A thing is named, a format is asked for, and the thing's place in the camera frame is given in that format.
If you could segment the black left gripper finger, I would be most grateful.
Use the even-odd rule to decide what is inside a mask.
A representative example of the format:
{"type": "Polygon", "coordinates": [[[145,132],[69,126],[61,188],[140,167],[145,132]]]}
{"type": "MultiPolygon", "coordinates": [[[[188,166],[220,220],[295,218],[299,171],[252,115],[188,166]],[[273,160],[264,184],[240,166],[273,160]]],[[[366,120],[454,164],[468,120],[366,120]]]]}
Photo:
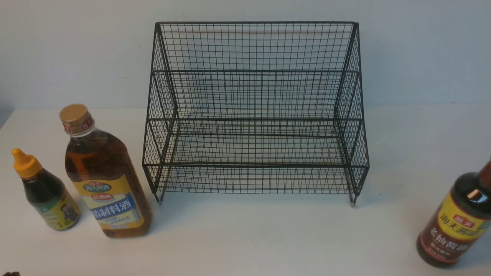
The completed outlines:
{"type": "Polygon", "coordinates": [[[18,271],[8,271],[3,276],[20,276],[18,271]]]}

